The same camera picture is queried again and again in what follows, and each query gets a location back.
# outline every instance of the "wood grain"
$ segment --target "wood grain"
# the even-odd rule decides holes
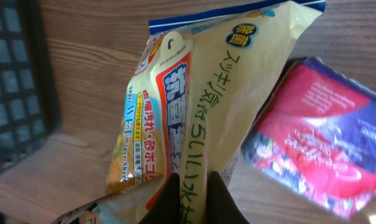
[[[0,211],[31,223],[104,193],[126,86],[149,37],[147,21],[253,1],[42,0],[63,131],[0,176]],[[376,90],[376,0],[328,0],[293,57],[315,55]],[[346,223],[239,164],[229,186],[252,223]],[[350,223],[367,223],[376,201]]]

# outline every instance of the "pink and purple package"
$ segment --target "pink and purple package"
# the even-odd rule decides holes
[[[242,153],[266,175],[348,218],[376,196],[376,93],[306,59],[285,75]]]

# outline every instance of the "blue strip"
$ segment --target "blue strip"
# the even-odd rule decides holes
[[[344,86],[354,90],[358,91],[359,93],[369,97],[372,100],[376,101],[376,96],[373,95],[371,92],[368,92],[367,90],[353,84],[349,79],[347,80],[344,78],[342,75],[339,73],[335,72],[333,69],[327,67],[325,64],[321,63],[318,59],[316,58],[309,58],[304,60],[303,65],[308,66],[309,68],[312,68],[313,70],[316,70],[317,72],[321,73],[322,75],[325,75],[341,84]]]
[[[160,26],[160,27],[151,27],[151,26],[173,24],[176,22],[196,21],[196,20],[207,19],[207,18],[216,17],[216,16],[226,16],[230,14],[243,13],[243,12],[248,12],[248,11],[255,10],[255,9],[261,9],[263,7],[269,7],[274,4],[280,4],[286,1],[287,0],[266,0],[266,1],[245,4],[241,6],[232,6],[232,7],[225,7],[222,9],[213,9],[210,11],[200,12],[200,13],[192,14],[192,15],[151,20],[149,21],[149,31],[150,31],[150,34],[156,34],[161,31],[166,31],[166,30],[177,28],[177,27],[194,24],[195,22],[186,23],[186,24],[175,24],[175,25],[170,25],[170,26]],[[298,4],[303,4],[303,3],[313,2],[315,0],[294,0],[294,1],[297,2]],[[321,3],[309,4],[307,6],[323,12],[325,5],[326,5],[325,2],[321,2]]]

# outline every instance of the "snack bag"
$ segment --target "snack bag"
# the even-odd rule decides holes
[[[253,167],[349,217],[376,195],[376,93],[306,59],[285,75],[241,150]]]
[[[305,6],[263,1],[149,22],[152,35],[127,87],[107,188],[127,192],[158,180],[137,220],[177,172],[182,217],[202,221],[207,173],[230,180],[236,153],[297,38],[324,9],[324,1],[299,3]]]

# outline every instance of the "brown wooden surface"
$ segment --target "brown wooden surface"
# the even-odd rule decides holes
[[[252,1],[42,0],[63,133],[0,176],[0,211],[31,223],[103,195],[125,89],[149,36],[147,21]],[[317,55],[376,90],[376,0],[328,0],[293,55]],[[232,196],[252,223],[345,223],[239,164]],[[365,211],[372,213],[376,202]],[[367,223],[364,212],[351,223]]]

